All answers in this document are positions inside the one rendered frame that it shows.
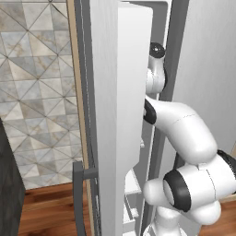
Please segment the closed grey fridge door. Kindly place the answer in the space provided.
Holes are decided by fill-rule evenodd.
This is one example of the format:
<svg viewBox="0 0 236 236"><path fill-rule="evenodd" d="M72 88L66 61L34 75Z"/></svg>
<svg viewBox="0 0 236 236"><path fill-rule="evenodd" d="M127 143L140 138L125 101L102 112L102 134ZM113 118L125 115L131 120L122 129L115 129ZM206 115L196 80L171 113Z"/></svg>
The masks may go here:
<svg viewBox="0 0 236 236"><path fill-rule="evenodd" d="M236 144L236 0L172 0L162 100L202 117L218 148Z"/></svg>

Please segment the grey fridge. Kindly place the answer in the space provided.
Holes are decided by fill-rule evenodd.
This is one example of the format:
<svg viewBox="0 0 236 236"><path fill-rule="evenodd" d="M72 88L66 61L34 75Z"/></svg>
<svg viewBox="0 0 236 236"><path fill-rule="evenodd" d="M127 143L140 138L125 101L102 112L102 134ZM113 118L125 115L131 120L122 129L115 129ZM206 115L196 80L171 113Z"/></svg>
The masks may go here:
<svg viewBox="0 0 236 236"><path fill-rule="evenodd" d="M149 55L147 61L146 96L162 100L161 93L168 84L165 67L167 40L171 20L172 0L122 0L146 6L153 10ZM70 33L72 36L73 64L76 76L79 130L82 139L83 168L98 169L96 120L93 80L88 79L83 68L85 61L79 54L83 33L78 29L81 18L76 15L76 0L68 0ZM139 151L139 162L126 174L124 184L123 236L143 236L144 230L155 217L156 208L146 202L144 185L147 181L164 175L184 165L168 138L154 125L144 120ZM101 236L99 176L83 181L83 217L87 236ZM198 236L200 225L180 217L180 226L187 236Z"/></svg>

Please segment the dark grey cabinet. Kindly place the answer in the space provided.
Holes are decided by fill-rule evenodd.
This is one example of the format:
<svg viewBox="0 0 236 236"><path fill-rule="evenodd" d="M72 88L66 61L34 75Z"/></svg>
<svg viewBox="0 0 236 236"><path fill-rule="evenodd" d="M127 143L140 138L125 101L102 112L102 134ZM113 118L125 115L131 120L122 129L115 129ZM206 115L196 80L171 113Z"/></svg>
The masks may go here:
<svg viewBox="0 0 236 236"><path fill-rule="evenodd" d="M18 236L25 187L0 119L0 236Z"/></svg>

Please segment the open grey freezer door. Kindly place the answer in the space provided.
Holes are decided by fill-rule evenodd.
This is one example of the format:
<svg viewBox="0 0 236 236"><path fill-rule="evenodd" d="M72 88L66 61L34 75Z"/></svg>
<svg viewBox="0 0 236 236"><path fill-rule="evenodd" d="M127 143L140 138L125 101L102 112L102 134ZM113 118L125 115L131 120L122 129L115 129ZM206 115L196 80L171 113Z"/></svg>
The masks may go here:
<svg viewBox="0 0 236 236"><path fill-rule="evenodd" d="M123 236L126 174L139 162L153 10L76 0L79 54L93 80L101 236Z"/></svg>

